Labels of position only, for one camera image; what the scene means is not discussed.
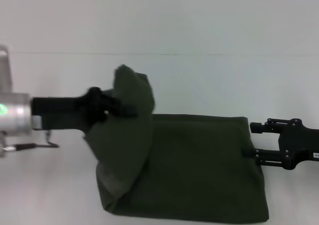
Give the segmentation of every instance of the white wall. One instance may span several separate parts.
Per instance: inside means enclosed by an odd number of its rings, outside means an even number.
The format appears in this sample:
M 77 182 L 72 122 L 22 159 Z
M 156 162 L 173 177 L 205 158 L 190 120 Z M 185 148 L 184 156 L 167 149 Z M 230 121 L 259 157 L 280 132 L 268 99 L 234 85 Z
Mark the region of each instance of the white wall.
M 110 88 L 124 63 L 149 76 L 156 113 L 297 117 L 319 128 L 319 0 L 0 0 L 0 42 L 15 90 L 33 96 Z M 1 224 L 200 224 L 103 211 L 81 137 L 55 132 L 61 149 L 0 160 Z M 266 149 L 277 138 L 252 135 Z M 318 223 L 319 163 L 264 172 L 266 224 Z

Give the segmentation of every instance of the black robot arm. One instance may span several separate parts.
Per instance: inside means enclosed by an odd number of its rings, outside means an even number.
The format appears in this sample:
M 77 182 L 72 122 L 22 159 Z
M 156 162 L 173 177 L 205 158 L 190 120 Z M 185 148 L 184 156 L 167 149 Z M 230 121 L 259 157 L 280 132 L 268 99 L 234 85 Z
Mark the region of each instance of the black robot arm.
M 87 132 L 90 127 L 107 119 L 108 114 L 118 117 L 136 117 L 133 106 L 122 102 L 92 87 L 76 98 L 33 98 L 33 117 L 40 117 L 40 126 L 35 130 L 78 129 Z
M 244 157 L 254 158 L 256 164 L 292 170 L 302 161 L 319 161 L 319 130 L 306 128 L 300 119 L 268 119 L 251 123 L 252 133 L 277 133 L 279 151 L 255 149 L 243 151 Z

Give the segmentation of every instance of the green fabric bag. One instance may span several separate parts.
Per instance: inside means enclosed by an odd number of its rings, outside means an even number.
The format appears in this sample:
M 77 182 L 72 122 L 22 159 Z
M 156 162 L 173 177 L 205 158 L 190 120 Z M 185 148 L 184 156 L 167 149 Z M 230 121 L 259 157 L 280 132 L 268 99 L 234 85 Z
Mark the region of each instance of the green fabric bag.
M 247 118 L 152 115 L 147 77 L 116 70 L 112 94 L 137 107 L 138 118 L 112 115 L 86 134 L 99 160 L 103 208 L 123 216 L 247 224 L 265 222 L 261 167 L 245 159 L 253 148 Z

